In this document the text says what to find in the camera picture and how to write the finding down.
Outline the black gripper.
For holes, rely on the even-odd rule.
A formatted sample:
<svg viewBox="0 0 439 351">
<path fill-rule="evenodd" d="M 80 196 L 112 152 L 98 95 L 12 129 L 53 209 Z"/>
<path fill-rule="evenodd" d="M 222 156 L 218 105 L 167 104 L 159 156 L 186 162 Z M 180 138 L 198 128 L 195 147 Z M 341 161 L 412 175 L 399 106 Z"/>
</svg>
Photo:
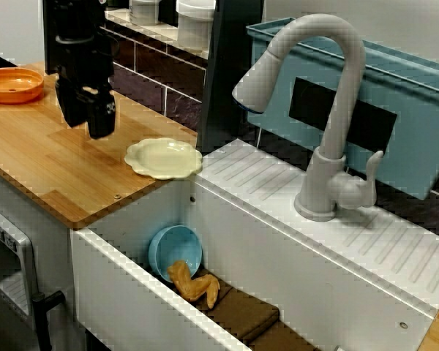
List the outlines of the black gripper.
<svg viewBox="0 0 439 351">
<path fill-rule="evenodd" d="M 64 120 L 70 127 L 87 121 L 90 137 L 100 139 L 115 130 L 116 103 L 108 91 L 85 92 L 86 103 L 78 99 L 79 87 L 100 90 L 113 75 L 113 38 L 97 31 L 87 38 L 56 36 L 56 71 L 68 81 L 56 81 L 56 96 Z"/>
</svg>

